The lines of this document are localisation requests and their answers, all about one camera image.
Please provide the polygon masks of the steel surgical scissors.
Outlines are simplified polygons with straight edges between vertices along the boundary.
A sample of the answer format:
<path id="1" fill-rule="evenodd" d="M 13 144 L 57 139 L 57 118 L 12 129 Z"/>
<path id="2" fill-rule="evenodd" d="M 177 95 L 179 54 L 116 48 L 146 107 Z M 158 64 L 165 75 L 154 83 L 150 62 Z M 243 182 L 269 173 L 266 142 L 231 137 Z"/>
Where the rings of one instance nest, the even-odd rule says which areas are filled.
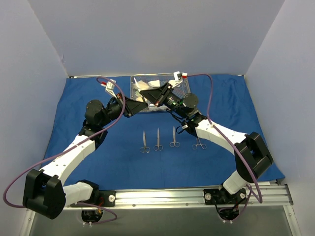
<path id="1" fill-rule="evenodd" d="M 180 146 L 180 143 L 177 142 L 177 140 L 176 140 L 176 129 L 175 129 L 174 126 L 173 126 L 173 141 L 171 141 L 171 142 L 169 143 L 169 146 L 170 146 L 171 148 L 174 148 L 174 147 L 178 148 L 178 147 Z"/>

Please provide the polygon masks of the blue surgical drape cloth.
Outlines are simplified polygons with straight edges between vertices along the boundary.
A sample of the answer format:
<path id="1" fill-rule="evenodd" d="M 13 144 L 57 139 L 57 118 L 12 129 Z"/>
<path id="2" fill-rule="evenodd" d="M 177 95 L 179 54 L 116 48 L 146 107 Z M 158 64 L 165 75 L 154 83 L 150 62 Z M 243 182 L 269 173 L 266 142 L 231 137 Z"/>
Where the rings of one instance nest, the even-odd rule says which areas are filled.
<path id="1" fill-rule="evenodd" d="M 212 75 L 189 77 L 190 91 L 198 97 L 198 109 L 211 120 L 232 130 L 261 133 L 244 77 Z M 57 106 L 46 157 L 64 151 L 82 128 L 86 104 L 97 99 L 107 104 L 110 96 L 94 77 L 67 79 Z M 66 185 L 86 179 L 101 189 L 152 189 L 222 184 L 235 171 L 234 155 L 203 140 L 207 148 L 192 149 L 196 139 L 176 135 L 179 147 L 170 147 L 173 126 L 179 123 L 166 112 L 138 113 L 121 118 L 108 130 L 103 144 L 71 173 Z M 162 151 L 154 151 L 157 129 Z M 143 131 L 149 153 L 141 153 Z"/>

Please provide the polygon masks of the straight steel scissors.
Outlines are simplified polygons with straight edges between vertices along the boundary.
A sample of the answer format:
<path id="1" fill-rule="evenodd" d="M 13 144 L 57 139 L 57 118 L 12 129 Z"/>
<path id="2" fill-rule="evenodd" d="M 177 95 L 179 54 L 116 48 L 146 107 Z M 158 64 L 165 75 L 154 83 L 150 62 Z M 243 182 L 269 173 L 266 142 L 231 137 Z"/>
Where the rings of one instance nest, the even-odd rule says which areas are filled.
<path id="1" fill-rule="evenodd" d="M 160 131 L 157 129 L 157 144 L 154 146 L 154 151 L 162 151 L 163 146 L 160 143 Z"/>

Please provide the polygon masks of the steel hemostat clamp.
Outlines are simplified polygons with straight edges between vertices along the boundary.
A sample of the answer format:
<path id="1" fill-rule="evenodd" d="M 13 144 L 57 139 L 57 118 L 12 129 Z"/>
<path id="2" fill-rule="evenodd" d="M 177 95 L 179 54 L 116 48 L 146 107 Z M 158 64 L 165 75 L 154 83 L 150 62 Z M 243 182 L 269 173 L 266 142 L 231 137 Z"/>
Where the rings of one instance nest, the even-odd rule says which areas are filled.
<path id="1" fill-rule="evenodd" d="M 201 143 L 199 137 L 196 138 L 196 143 L 192 145 L 192 149 L 196 150 L 198 147 L 201 147 L 202 149 L 206 149 L 207 148 L 206 144 L 202 144 Z"/>

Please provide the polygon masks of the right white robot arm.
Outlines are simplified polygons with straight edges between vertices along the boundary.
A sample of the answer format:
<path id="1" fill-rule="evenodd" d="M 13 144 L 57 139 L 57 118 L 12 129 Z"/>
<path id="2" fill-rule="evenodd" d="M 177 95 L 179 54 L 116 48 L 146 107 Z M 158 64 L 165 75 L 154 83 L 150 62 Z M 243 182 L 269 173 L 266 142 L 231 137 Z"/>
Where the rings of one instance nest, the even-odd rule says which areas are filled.
<path id="1" fill-rule="evenodd" d="M 257 182 L 273 164 L 269 149 L 258 133 L 237 132 L 213 122 L 197 109 L 198 98 L 195 94 L 188 93 L 179 98 L 170 84 L 141 90 L 140 94 L 155 106 L 164 105 L 174 112 L 173 117 L 179 120 L 184 131 L 196 138 L 211 141 L 234 155 L 236 171 L 218 191 L 224 203 L 234 200 L 236 193 L 246 184 Z"/>

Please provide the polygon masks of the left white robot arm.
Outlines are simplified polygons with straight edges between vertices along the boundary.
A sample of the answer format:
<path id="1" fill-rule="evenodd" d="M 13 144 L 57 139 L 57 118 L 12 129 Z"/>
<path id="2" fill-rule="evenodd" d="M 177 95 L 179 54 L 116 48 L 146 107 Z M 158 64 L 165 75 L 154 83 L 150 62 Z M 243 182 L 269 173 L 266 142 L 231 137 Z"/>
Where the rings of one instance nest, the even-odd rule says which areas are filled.
<path id="1" fill-rule="evenodd" d="M 84 202 L 94 206 L 99 201 L 99 186 L 88 180 L 73 185 L 64 183 L 76 167 L 103 143 L 108 132 L 103 128 L 121 116 L 127 118 L 147 108 L 146 102 L 136 101 L 118 93 L 107 106 L 99 100 L 86 105 L 83 127 L 72 144 L 51 163 L 26 175 L 23 206 L 49 219 L 55 219 L 65 206 Z"/>

